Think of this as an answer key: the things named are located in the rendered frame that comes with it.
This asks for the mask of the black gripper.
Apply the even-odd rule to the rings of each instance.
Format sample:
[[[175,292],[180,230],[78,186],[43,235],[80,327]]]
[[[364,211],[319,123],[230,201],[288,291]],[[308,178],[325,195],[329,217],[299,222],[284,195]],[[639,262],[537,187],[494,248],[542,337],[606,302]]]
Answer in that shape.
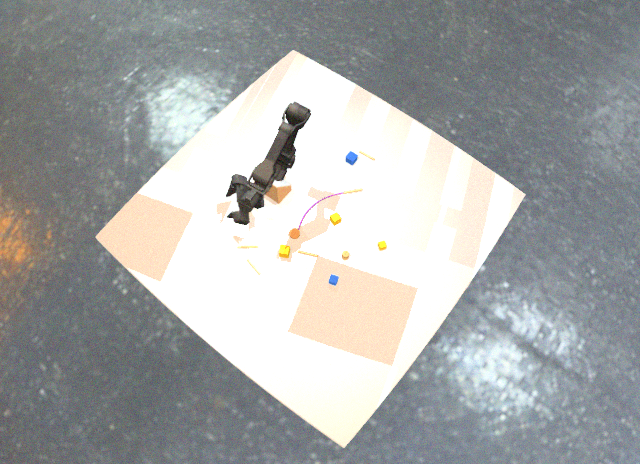
[[[240,174],[234,174],[231,177],[231,183],[226,194],[226,198],[229,198],[236,194],[236,202],[242,197],[242,195],[246,192],[247,187],[245,184],[247,183],[247,177],[242,176]],[[232,218],[234,223],[247,225],[250,223],[249,213],[245,213],[243,211],[236,210],[232,211],[227,215],[227,218]]]

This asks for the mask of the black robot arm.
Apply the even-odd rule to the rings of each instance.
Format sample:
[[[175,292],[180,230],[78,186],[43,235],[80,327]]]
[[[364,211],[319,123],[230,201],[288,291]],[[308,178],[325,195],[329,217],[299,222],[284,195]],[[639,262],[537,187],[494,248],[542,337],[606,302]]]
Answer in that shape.
[[[266,191],[269,191],[274,180],[283,180],[287,169],[293,167],[296,157],[296,148],[293,144],[298,130],[302,129],[309,120],[310,112],[311,109],[296,101],[289,103],[283,112],[279,131],[264,161],[253,169],[245,184],[247,190],[237,202],[241,211],[250,213],[254,208],[264,207],[263,196]],[[285,122],[285,118],[288,123]],[[251,179],[255,182],[250,182]]]

